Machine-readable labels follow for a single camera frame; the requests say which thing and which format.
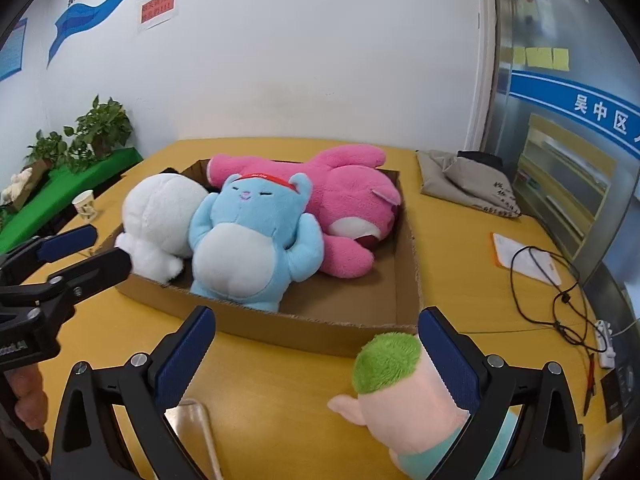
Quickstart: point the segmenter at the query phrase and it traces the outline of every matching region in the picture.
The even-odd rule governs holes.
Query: wooden table
[[[203,139],[183,140],[156,153],[124,174],[97,199],[100,216],[94,225],[104,240],[120,224],[126,194],[142,178],[171,166],[177,170],[214,153],[261,155],[279,160],[307,160],[338,144],[329,140]],[[469,333],[486,354],[497,353],[511,365],[542,367],[555,360],[567,376],[587,432],[586,478],[622,434],[619,419],[606,424],[596,367],[598,394],[586,418],[581,415],[586,387],[584,354],[550,329],[532,327],[513,305],[508,272],[495,266],[490,233],[554,250],[531,218],[510,220],[420,195],[415,154],[385,149],[386,168],[400,171],[409,221],[414,229],[425,304],[436,304],[460,332]],[[80,225],[75,219],[68,228]],[[54,270],[79,261],[75,254],[48,265],[31,281],[43,281]],[[563,284],[570,282],[561,272]],[[529,315],[548,319],[552,289],[520,278],[518,297]],[[562,316],[580,326],[574,314]],[[139,351],[150,351],[180,320],[107,290],[78,306],[76,316],[60,331],[60,355],[41,364],[51,409],[52,434],[58,405],[75,362],[93,367],[123,364]],[[351,392],[352,360],[270,346],[219,333],[191,383],[187,396],[209,409],[218,455],[229,480],[261,479],[403,479],[382,444],[366,428],[346,423],[326,408],[335,394]],[[124,435],[140,473],[152,472],[124,416]]]

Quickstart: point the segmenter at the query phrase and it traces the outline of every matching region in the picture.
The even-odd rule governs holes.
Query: pink plush toy
[[[314,190],[306,206],[324,233],[320,270],[338,278],[357,278],[371,270],[369,250],[391,231],[400,205],[393,183],[375,168],[385,152],[368,144],[347,144],[318,153],[303,164],[259,156],[215,155],[207,166],[212,186],[221,187],[234,173],[267,173],[288,180],[305,173]]]

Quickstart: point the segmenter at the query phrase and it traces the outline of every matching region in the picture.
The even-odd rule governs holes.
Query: black cable
[[[562,265],[565,269],[567,269],[570,272],[570,274],[575,279],[575,283],[572,286],[570,286],[569,288],[566,288],[566,289],[562,290],[562,288],[560,288],[558,285],[556,285],[553,282],[553,280],[546,273],[546,270],[543,269],[543,267],[540,265],[540,263],[536,260],[536,257],[533,255],[532,250],[540,251],[541,253],[547,253],[549,256],[551,256],[551,258],[554,261],[556,261],[557,263]],[[522,253],[524,251],[528,251],[529,252],[529,256],[531,257],[533,262],[536,264],[536,267],[540,270],[540,272],[542,272],[542,274],[545,276],[545,278],[548,280],[548,282],[551,283],[556,288],[556,291],[558,292],[556,294],[556,296],[554,297],[553,302],[552,302],[552,314],[553,314],[553,317],[554,317],[553,322],[540,321],[540,320],[537,320],[537,319],[531,319],[526,314],[524,314],[524,312],[522,311],[522,309],[520,307],[520,303],[518,302],[518,297],[516,295],[516,290],[515,290],[515,288],[513,286],[513,264],[514,264],[514,262],[516,260],[516,257],[518,256],[518,254],[520,254],[520,253]],[[562,256],[561,254],[553,253],[551,251],[545,251],[544,249],[540,249],[540,248],[538,248],[536,246],[531,246],[530,245],[530,246],[523,247],[523,248],[517,250],[516,253],[513,255],[513,258],[511,259],[511,265],[510,265],[510,269],[509,269],[509,282],[510,282],[510,285],[511,285],[511,295],[513,296],[513,302],[515,303],[516,308],[518,309],[518,313],[524,319],[526,319],[530,323],[533,323],[533,324],[536,324],[536,325],[544,325],[544,326],[553,327],[556,330],[556,332],[558,332],[562,336],[562,338],[565,341],[567,341],[570,345],[579,346],[579,347],[584,348],[585,351],[587,352],[587,357],[589,357],[589,350],[591,350],[593,352],[597,352],[597,353],[603,353],[605,351],[605,350],[600,350],[598,348],[594,348],[592,346],[589,346],[586,343],[587,335],[588,335],[588,332],[589,332],[589,325],[591,325],[594,328],[594,330],[597,330],[597,332],[602,336],[603,339],[606,340],[606,338],[604,337],[604,334],[600,331],[600,329],[588,317],[587,302],[586,302],[586,299],[584,297],[584,293],[582,291],[582,288],[579,286],[580,285],[580,272],[578,271],[578,269],[576,269],[574,264],[572,264],[564,256]],[[578,312],[578,310],[571,303],[571,296],[569,295],[569,293],[572,290],[574,290],[574,288],[576,288],[576,287],[578,287],[578,290],[580,291],[580,296],[582,298],[582,304],[584,305],[584,314],[581,313],[581,312]],[[569,305],[569,307],[578,316],[580,316],[580,318],[582,318],[584,320],[584,334],[583,335],[578,334],[575,330],[573,330],[572,328],[568,327],[567,325],[564,325],[564,324],[560,323],[560,320],[558,319],[558,316],[556,315],[556,302],[558,301],[558,299],[560,299],[563,303]]]

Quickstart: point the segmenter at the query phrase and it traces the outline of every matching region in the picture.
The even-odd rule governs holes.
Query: blue plush bear
[[[289,283],[311,277],[324,258],[318,221],[304,212],[312,187],[304,173],[288,182],[231,175],[191,219],[191,292],[276,312]]]

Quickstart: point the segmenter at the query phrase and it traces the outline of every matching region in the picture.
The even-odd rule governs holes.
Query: human hand
[[[18,418],[30,430],[44,427],[49,412],[49,401],[42,389],[42,374],[38,365],[11,370],[6,374],[6,378],[18,399],[15,404],[15,414]]]

